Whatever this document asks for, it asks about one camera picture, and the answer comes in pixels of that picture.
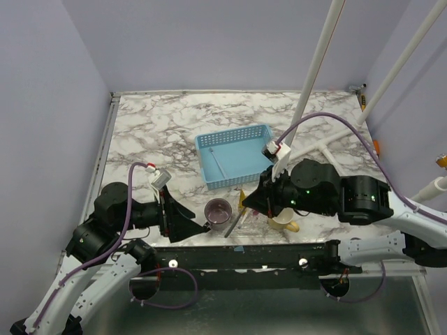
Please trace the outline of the yellow toothpaste tube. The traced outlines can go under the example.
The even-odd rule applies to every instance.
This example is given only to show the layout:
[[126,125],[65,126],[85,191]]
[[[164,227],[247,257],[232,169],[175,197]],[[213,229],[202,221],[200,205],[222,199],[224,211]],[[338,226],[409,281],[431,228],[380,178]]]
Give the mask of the yellow toothpaste tube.
[[243,206],[243,201],[246,198],[246,195],[244,193],[244,191],[242,189],[240,189],[240,194],[239,194],[239,199],[238,199],[238,210],[239,211],[243,211],[244,210],[244,206]]

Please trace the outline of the clear textured glass tray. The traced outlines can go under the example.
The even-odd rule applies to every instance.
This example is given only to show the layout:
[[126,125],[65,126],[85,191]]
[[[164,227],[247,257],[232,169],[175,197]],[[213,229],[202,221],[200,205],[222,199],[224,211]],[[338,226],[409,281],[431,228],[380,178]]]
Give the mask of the clear textured glass tray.
[[228,238],[224,238],[227,229],[230,227],[231,223],[235,220],[236,216],[239,214],[238,211],[235,212],[229,221],[228,227],[222,231],[218,232],[216,230],[210,230],[207,236],[217,240],[230,241],[231,239],[248,239],[248,240],[261,240],[273,239],[274,241],[281,239],[286,236],[288,230],[274,230],[268,225],[268,218],[264,215],[253,216],[252,210],[248,210],[250,214],[248,215],[246,221],[244,222],[241,229],[238,229],[238,224],[235,229],[231,232]]

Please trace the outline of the yellow ceramic mug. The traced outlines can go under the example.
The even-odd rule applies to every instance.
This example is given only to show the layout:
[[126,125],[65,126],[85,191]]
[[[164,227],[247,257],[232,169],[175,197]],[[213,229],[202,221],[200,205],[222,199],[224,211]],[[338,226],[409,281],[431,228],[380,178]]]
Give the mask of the yellow ceramic mug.
[[295,212],[291,208],[283,209],[278,216],[268,219],[268,225],[274,230],[299,232],[299,225],[293,220]]

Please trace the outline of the purple grey mug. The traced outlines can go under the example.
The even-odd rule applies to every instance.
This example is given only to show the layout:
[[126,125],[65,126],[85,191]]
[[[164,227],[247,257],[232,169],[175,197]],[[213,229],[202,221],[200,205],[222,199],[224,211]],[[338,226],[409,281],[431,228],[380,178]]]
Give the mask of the purple grey mug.
[[204,208],[204,215],[207,224],[212,230],[224,231],[229,224],[233,214],[230,203],[223,198],[210,200]]

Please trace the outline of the light blue plastic basket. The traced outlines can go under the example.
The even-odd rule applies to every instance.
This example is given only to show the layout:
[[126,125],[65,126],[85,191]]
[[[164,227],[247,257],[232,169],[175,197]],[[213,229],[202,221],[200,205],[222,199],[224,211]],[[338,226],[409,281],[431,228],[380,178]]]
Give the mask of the light blue plastic basket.
[[[259,180],[259,174],[271,166],[262,150],[272,140],[267,124],[232,128],[195,138],[200,171],[209,190],[237,186]],[[228,178],[224,178],[212,157],[212,147]]]

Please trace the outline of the white toothbrush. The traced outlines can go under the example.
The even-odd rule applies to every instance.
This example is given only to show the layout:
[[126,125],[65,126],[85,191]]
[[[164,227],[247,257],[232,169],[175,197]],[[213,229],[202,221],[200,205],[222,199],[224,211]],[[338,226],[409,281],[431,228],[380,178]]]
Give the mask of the white toothbrush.
[[245,213],[244,213],[244,215],[242,216],[242,218],[241,218],[241,220],[240,220],[240,222],[239,222],[239,224],[238,224],[238,229],[241,229],[242,228],[242,226],[243,226],[243,224],[244,224],[244,222],[246,221],[246,219],[247,219],[247,217],[248,217],[248,215],[250,214],[250,212],[249,211],[246,211]]

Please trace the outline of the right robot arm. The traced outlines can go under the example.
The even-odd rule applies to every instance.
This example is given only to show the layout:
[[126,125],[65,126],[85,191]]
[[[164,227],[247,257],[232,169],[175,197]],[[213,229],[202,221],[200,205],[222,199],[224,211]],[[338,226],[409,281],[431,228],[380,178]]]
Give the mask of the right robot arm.
[[304,159],[277,179],[270,167],[262,172],[257,189],[242,204],[270,218],[289,208],[393,229],[376,239],[341,241],[337,257],[344,265],[412,259],[424,267],[446,266],[446,213],[400,198],[371,176],[341,177],[331,164]]

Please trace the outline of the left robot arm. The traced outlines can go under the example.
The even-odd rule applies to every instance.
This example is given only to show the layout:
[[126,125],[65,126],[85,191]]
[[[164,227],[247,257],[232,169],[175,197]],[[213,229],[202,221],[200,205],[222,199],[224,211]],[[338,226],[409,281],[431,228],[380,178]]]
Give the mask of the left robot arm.
[[93,275],[106,263],[103,254],[120,245],[120,232],[156,226],[164,237],[178,242],[210,231],[194,222],[196,215],[163,187],[153,202],[128,202],[128,186],[108,184],[94,201],[94,211],[79,225],[66,247],[52,286],[28,317],[15,322],[12,334],[81,334],[93,314],[123,285],[140,273],[160,276],[156,251],[142,239],[125,245],[123,254],[94,283]]

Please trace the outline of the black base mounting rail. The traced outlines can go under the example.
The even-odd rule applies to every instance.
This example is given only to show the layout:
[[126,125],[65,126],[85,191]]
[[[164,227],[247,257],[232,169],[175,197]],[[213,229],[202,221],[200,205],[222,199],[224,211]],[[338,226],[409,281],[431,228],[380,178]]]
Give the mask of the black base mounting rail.
[[122,248],[141,266],[132,280],[143,292],[165,291],[317,290],[320,277],[361,268],[342,264],[339,241],[313,244],[150,247],[133,241]]

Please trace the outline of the aluminium table edge rail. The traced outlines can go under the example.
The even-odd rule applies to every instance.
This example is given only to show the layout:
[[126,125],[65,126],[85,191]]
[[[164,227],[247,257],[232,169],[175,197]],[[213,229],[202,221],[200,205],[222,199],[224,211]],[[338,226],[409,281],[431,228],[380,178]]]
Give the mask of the aluminium table edge rail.
[[105,121],[105,127],[101,136],[101,141],[98,147],[97,155],[94,161],[93,171],[87,190],[87,195],[82,206],[80,220],[78,225],[84,223],[94,209],[94,201],[101,192],[101,185],[103,181],[103,174],[107,162],[108,152],[112,139],[113,129],[117,117],[117,110],[119,107],[119,96],[111,94],[110,106]]

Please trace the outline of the white pvc pipe frame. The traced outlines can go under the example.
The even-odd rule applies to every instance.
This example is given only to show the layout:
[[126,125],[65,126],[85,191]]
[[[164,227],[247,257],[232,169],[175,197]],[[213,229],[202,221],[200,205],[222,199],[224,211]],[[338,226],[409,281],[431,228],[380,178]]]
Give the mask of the white pvc pipe frame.
[[[314,55],[312,57],[309,70],[307,72],[307,76],[305,79],[303,90],[301,92],[300,99],[298,100],[298,105],[295,109],[295,114],[293,115],[294,121],[303,120],[302,115],[304,113],[305,107],[307,106],[310,93],[314,88],[314,83],[323,64],[323,60],[328,51],[338,21],[341,17],[344,5],[345,5],[344,1],[333,1],[330,5],[328,15],[325,19],[321,35],[319,37]],[[397,61],[394,63],[393,67],[389,70],[388,74],[385,76],[384,80],[379,85],[379,88],[372,96],[370,102],[366,105],[365,111],[362,112],[362,114],[357,118],[357,121],[355,123],[355,129],[359,129],[364,124],[366,118],[369,116],[369,114],[374,109],[376,104],[380,101],[380,99],[385,94],[388,87],[392,84],[393,80],[400,73],[404,65],[410,59],[411,55],[415,52],[416,48],[420,45],[420,42],[426,36],[430,28],[434,25],[436,20],[445,10],[445,8],[446,8],[445,1],[437,1],[435,5],[432,7],[430,12],[427,14],[426,18],[423,20],[419,28],[416,30],[411,40],[408,42],[407,46],[402,51]],[[332,155],[332,153],[328,148],[328,145],[350,134],[351,131],[346,128],[342,131],[332,134],[331,136],[327,136],[315,142],[314,144],[305,147],[304,149],[292,154],[290,159],[293,160],[301,156],[304,156],[305,154],[308,154],[312,151],[317,150],[325,156],[325,158],[328,160],[329,163],[334,165],[338,173],[344,174],[346,171],[339,164],[336,158]],[[413,196],[413,200],[415,200],[416,202],[425,202],[445,192],[446,192],[446,178],[438,177],[433,181],[431,181],[420,191],[418,191],[416,195]]]

